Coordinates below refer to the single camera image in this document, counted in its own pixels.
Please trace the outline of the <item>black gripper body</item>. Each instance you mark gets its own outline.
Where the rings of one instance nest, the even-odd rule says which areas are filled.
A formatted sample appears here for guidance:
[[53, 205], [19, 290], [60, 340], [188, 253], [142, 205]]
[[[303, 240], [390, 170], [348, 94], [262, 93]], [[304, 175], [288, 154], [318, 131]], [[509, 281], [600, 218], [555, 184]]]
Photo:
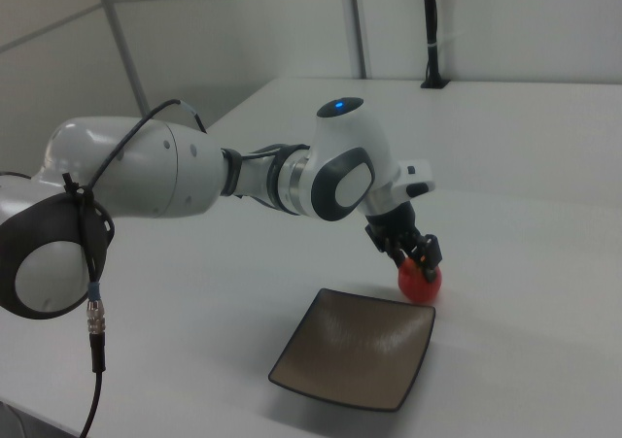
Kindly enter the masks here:
[[365, 231], [379, 252], [400, 249], [408, 253], [417, 246], [420, 232], [416, 228], [416, 214], [409, 201], [388, 213], [365, 218]]

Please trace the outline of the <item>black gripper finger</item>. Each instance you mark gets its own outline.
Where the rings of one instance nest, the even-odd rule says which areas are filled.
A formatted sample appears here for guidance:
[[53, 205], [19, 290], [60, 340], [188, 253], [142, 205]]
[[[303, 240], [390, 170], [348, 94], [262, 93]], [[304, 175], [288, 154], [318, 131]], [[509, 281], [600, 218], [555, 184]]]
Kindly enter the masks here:
[[442, 253], [435, 235], [418, 235], [410, 257], [422, 271], [428, 283], [434, 283], [438, 277], [438, 266], [442, 261]]
[[393, 261], [396, 268], [399, 268], [407, 258], [399, 242], [385, 242], [380, 245], [379, 251], [385, 253]]

